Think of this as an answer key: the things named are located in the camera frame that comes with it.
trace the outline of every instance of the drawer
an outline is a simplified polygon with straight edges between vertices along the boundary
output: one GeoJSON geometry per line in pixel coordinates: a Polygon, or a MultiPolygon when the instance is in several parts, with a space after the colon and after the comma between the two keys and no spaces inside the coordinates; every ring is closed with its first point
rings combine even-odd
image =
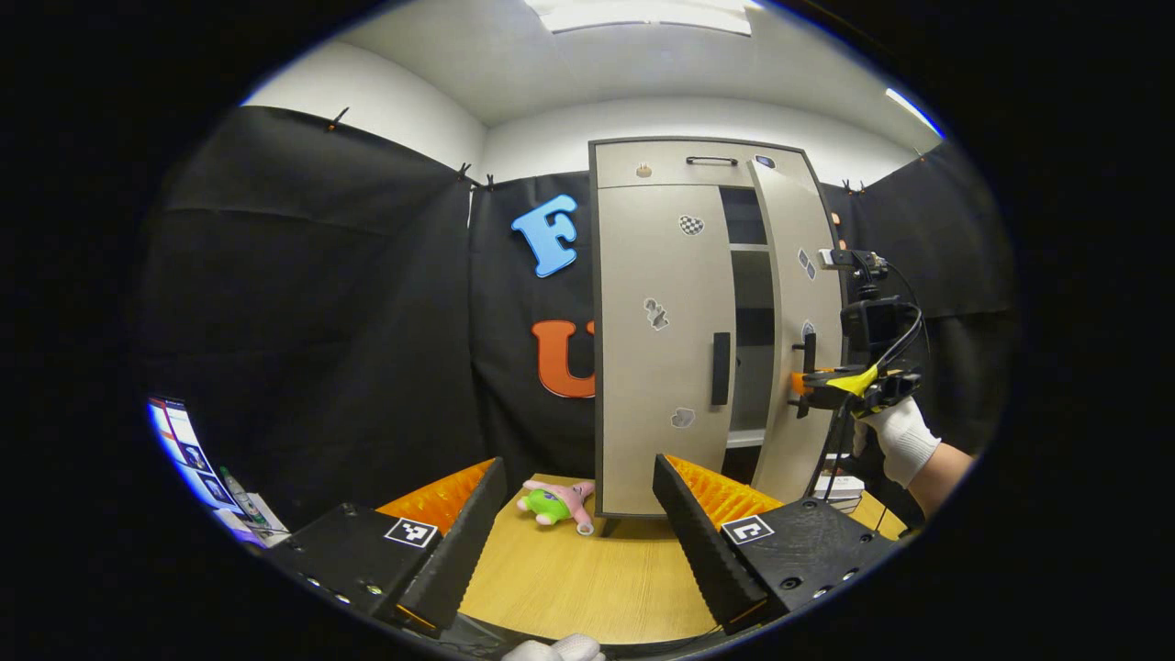
{"type": "Polygon", "coordinates": [[[665,184],[753,188],[746,163],[758,154],[772,158],[776,169],[788,178],[815,191],[815,182],[804,156],[787,149],[705,140],[603,142],[592,148],[596,150],[596,184],[599,188],[665,184]],[[718,158],[734,158],[738,164],[718,158]],[[649,176],[637,174],[642,164],[649,166],[649,176]]]}

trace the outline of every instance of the bottle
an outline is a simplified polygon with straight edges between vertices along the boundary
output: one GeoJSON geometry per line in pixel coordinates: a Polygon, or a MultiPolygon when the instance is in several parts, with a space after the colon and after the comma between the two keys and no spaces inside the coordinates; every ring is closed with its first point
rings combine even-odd
{"type": "Polygon", "coordinates": [[[263,528],[268,528],[269,521],[266,521],[264,515],[261,514],[261,511],[257,510],[257,506],[253,504],[253,500],[249,498],[249,494],[244,493],[244,488],[241,487],[241,484],[233,479],[233,475],[229,474],[228,468],[221,466],[221,474],[224,475],[224,486],[228,487],[228,493],[233,494],[233,500],[235,500],[236,504],[241,506],[241,510],[243,510],[244,513],[249,515],[249,519],[253,519],[254,524],[263,528]]]}

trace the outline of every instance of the ceiling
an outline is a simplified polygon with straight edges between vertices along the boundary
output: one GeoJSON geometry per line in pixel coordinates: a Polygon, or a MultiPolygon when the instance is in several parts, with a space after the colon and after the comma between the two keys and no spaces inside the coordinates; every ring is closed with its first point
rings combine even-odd
{"type": "Polygon", "coordinates": [[[338,40],[412,72],[491,128],[580,103],[716,96],[832,116],[921,150],[938,143],[818,28],[773,8],[747,18],[750,38],[662,25],[551,34],[523,0],[416,0],[338,40]]]}

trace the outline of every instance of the pink plush toy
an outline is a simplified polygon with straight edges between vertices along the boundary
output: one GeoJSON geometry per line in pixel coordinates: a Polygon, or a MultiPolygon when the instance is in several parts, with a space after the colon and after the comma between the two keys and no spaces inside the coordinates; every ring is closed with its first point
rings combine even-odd
{"type": "Polygon", "coordinates": [[[579,483],[570,487],[548,485],[538,480],[526,480],[523,487],[531,490],[518,499],[518,510],[533,512],[535,520],[543,526],[553,526],[564,519],[576,520],[576,532],[590,535],[596,532],[591,525],[591,514],[584,510],[584,501],[596,491],[592,483],[579,483]]]}

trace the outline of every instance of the gloved hand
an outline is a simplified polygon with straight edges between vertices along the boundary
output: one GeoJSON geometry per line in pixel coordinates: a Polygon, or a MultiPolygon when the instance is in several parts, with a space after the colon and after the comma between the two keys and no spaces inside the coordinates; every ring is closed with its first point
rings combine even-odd
{"type": "Polygon", "coordinates": [[[511,649],[502,661],[605,661],[605,659],[595,639],[583,634],[571,634],[553,645],[528,640],[511,649]]]}
{"type": "Polygon", "coordinates": [[[897,406],[882,410],[853,423],[853,457],[865,451],[865,437],[872,427],[878,433],[878,444],[885,454],[882,470],[886,478],[909,487],[909,481],[926,466],[934,448],[942,439],[935,439],[922,420],[922,412],[914,398],[906,398],[897,406]]]}

